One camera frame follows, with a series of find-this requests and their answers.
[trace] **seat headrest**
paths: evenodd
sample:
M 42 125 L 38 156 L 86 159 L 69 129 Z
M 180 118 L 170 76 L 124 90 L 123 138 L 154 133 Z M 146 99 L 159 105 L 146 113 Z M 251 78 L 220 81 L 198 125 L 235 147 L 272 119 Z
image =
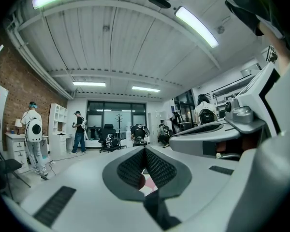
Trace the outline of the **seat headrest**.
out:
M 104 129 L 113 129 L 113 128 L 114 128 L 113 124 L 105 124 L 104 125 Z

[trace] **jeans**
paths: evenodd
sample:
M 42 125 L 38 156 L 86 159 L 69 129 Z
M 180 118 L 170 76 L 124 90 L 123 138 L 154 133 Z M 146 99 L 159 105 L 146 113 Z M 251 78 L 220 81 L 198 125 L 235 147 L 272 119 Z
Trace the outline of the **jeans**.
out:
M 85 152 L 85 140 L 84 140 L 84 133 L 75 133 L 75 138 L 74 138 L 74 146 L 72 153 L 75 153 L 77 151 L 78 144 L 81 143 L 81 151 Z
M 27 142 L 27 146 L 28 147 L 26 147 L 26 150 L 29 150 L 29 152 L 27 151 L 27 154 L 29 156 L 29 160 L 32 167 L 35 170 L 39 169 L 40 171 L 44 171 L 46 167 L 45 167 L 45 164 L 43 164 L 40 143 Z

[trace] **pipe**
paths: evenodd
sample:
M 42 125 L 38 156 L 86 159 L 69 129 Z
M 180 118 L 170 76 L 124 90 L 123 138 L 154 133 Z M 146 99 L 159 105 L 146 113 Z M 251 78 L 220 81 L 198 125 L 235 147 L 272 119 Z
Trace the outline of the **pipe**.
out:
M 40 65 L 40 63 L 36 60 L 33 54 L 30 52 L 28 47 L 26 46 L 24 40 L 18 32 L 19 22 L 13 14 L 13 20 L 15 24 L 14 30 L 10 31 L 6 28 L 6 31 L 12 41 L 12 43 L 16 46 L 16 49 L 20 53 L 20 55 L 26 60 L 26 62 L 34 69 L 34 71 L 44 80 L 46 81 L 53 89 L 58 91 L 61 95 L 66 97 L 69 100 L 72 100 L 73 97 L 68 94 L 67 91 L 63 89 L 48 73 L 47 71 Z

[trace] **man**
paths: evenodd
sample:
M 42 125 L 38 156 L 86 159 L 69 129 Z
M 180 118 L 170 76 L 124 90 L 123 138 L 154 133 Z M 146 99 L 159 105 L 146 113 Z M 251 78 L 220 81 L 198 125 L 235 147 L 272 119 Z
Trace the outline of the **man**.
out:
M 160 142 L 163 143 L 163 148 L 170 146 L 169 145 L 170 134 L 169 131 L 165 128 L 164 124 L 160 124 L 158 139 Z
M 86 152 L 85 139 L 84 139 L 84 131 L 85 130 L 82 128 L 82 123 L 84 121 L 84 118 L 81 116 L 80 111 L 76 111 L 75 116 L 77 117 L 77 122 L 76 122 L 76 125 L 73 125 L 73 127 L 76 128 L 76 133 L 75 133 L 73 150 L 70 154 L 77 153 L 77 147 L 78 147 L 79 143 L 81 143 L 81 152 L 82 153 Z
M 143 129 L 143 125 L 136 124 L 131 127 L 131 140 L 134 141 L 133 147 L 138 145 L 138 138 L 142 140 L 145 138 L 146 132 Z
M 35 102 L 29 103 L 29 110 L 24 112 L 23 117 L 21 119 L 21 123 L 26 125 L 26 132 L 28 124 L 34 119 L 38 119 L 42 124 L 41 115 L 39 115 L 35 110 L 38 108 Z M 41 154 L 40 142 L 28 142 L 27 141 L 26 151 L 27 155 L 29 156 L 30 163 L 35 171 L 36 174 L 43 174 L 47 175 L 48 172 L 46 170 L 45 164 L 43 163 L 43 158 Z

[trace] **window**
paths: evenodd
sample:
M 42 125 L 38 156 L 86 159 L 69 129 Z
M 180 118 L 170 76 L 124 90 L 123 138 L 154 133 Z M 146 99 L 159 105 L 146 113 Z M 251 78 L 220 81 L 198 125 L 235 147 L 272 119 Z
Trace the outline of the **window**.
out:
M 191 122 L 192 126 L 195 123 L 194 117 L 194 100 L 191 90 L 174 98 L 175 105 L 180 112 L 183 122 Z
M 87 135 L 91 136 L 91 131 L 96 128 L 104 128 L 105 124 L 113 124 L 116 131 L 118 128 L 118 115 L 121 117 L 120 131 L 129 131 L 131 125 L 146 125 L 146 106 L 136 103 L 119 103 L 89 101 L 87 107 Z

